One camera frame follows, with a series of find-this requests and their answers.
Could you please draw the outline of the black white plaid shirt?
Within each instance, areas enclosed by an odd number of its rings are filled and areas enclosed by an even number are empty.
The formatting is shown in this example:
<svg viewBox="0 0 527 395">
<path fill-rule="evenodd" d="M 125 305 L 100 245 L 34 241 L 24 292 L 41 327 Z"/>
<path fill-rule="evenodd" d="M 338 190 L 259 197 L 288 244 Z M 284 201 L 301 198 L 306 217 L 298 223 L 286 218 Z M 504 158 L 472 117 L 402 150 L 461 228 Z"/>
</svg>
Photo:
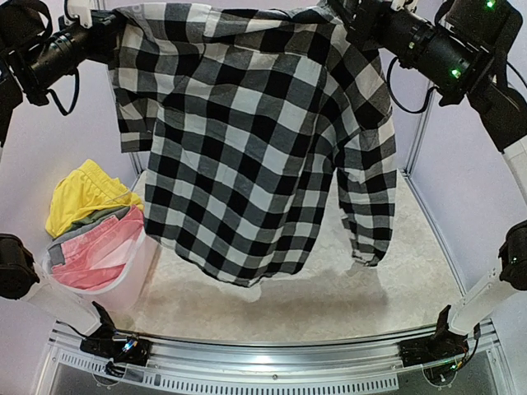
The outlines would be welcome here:
<svg viewBox="0 0 527 395">
<path fill-rule="evenodd" d="M 294 10 L 121 7 L 110 69 L 121 149 L 147 151 L 145 230 L 208 276 L 294 275 L 338 185 L 352 260 L 394 228 L 396 145 L 376 50 L 327 2 Z"/>
</svg>

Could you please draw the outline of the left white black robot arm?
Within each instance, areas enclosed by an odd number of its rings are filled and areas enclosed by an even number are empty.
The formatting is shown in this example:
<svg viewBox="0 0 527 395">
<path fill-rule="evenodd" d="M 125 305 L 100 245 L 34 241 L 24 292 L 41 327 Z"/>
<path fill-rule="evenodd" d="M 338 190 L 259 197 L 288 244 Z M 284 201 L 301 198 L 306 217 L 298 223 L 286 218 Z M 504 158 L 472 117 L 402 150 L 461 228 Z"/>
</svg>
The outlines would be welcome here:
<svg viewBox="0 0 527 395">
<path fill-rule="evenodd" d="M 64 2 L 59 30 L 42 1 L 5 1 L 1 5 L 1 141 L 13 111 L 28 100 L 36 106 L 55 103 L 63 116 L 65 108 L 52 85 L 65 76 L 76 80 L 72 102 L 80 93 L 79 65 L 90 60 L 110 64 L 124 17 L 98 11 L 88 1 Z M 35 263 L 23 242 L 11 234 L 1 236 L 1 297 L 32 304 L 69 325 L 105 357 L 117 356 L 123 348 L 108 312 L 96 302 L 86 302 L 66 290 Z"/>
</svg>

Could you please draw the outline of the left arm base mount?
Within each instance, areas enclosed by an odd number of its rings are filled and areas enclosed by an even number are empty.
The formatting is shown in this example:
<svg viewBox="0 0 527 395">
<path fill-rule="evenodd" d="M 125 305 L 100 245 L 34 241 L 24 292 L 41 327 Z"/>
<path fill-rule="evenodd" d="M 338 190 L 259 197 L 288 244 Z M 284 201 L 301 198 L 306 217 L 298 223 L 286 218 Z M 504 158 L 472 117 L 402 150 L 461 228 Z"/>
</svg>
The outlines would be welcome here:
<svg viewBox="0 0 527 395">
<path fill-rule="evenodd" d="M 92 304 L 99 314 L 100 326 L 90 336 L 83 337 L 80 350 L 114 363 L 146 366 L 153 343 L 135 332 L 119 331 L 105 308 L 96 302 Z"/>
</svg>

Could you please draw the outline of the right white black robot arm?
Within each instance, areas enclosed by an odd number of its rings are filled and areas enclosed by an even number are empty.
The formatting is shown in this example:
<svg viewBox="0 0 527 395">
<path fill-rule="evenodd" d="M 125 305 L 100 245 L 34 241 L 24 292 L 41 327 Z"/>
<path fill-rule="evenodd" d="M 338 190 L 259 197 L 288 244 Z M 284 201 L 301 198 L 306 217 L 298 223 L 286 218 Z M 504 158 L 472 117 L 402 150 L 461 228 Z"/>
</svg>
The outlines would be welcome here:
<svg viewBox="0 0 527 395">
<path fill-rule="evenodd" d="M 496 149 L 507 163 L 526 203 L 526 99 L 509 85 L 508 54 L 523 17 L 509 1 L 444 1 L 433 23 L 415 12 L 419 1 L 328 1 L 343 22 L 347 39 L 358 49 L 384 48 L 402 68 L 415 69 L 432 84 L 439 106 L 466 97 Z M 453 306 L 440 313 L 426 352 L 444 358 L 457 335 L 479 322 L 515 293 L 526 292 L 526 220 L 506 233 L 499 249 L 501 273 L 489 272 Z"/>
</svg>

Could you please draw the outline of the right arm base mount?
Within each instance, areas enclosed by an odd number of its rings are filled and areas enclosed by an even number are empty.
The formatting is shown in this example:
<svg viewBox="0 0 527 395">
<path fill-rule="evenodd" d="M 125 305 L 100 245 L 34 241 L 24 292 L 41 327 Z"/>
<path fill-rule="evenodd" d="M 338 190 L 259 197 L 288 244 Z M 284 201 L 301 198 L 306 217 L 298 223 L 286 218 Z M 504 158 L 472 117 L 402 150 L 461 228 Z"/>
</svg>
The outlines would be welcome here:
<svg viewBox="0 0 527 395">
<path fill-rule="evenodd" d="M 440 313 L 432 335 L 402 340 L 399 357 L 404 367 L 423 365 L 465 354 L 469 350 L 468 336 L 453 333 L 448 324 L 451 305 Z"/>
</svg>

